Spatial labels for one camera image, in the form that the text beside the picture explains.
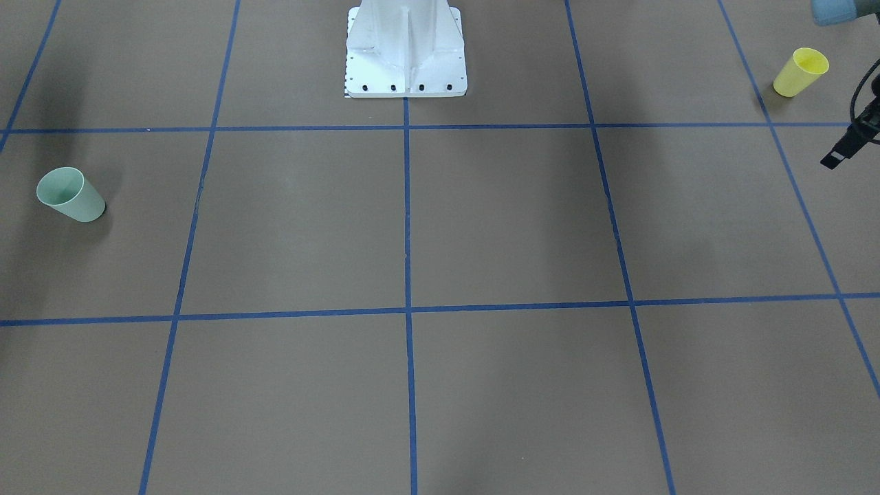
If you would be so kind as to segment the yellow plastic cup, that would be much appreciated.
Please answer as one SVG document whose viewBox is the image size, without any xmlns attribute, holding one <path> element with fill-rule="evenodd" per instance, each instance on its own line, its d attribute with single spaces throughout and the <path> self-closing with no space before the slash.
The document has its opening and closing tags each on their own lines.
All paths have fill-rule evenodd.
<svg viewBox="0 0 880 495">
<path fill-rule="evenodd" d="M 773 90 L 785 98 L 795 97 L 826 74 L 829 68 L 829 60 L 820 51 L 810 47 L 796 48 L 773 79 Z"/>
</svg>

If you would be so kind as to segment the green plastic cup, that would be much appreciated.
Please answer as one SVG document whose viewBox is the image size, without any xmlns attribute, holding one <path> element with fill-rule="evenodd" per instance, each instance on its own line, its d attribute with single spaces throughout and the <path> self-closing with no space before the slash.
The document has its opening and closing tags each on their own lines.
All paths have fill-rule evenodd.
<svg viewBox="0 0 880 495">
<path fill-rule="evenodd" d="M 36 186 L 38 200 L 80 223 L 101 217 L 107 203 L 82 171 L 76 167 L 58 167 L 44 175 Z"/>
</svg>

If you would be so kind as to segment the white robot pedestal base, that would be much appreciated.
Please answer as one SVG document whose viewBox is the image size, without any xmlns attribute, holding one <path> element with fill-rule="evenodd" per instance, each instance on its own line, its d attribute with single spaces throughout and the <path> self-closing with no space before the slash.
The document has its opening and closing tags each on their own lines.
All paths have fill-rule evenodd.
<svg viewBox="0 0 880 495">
<path fill-rule="evenodd" d="M 468 92 L 460 9 L 446 1 L 362 1 L 346 19 L 345 97 L 456 98 Z"/>
</svg>

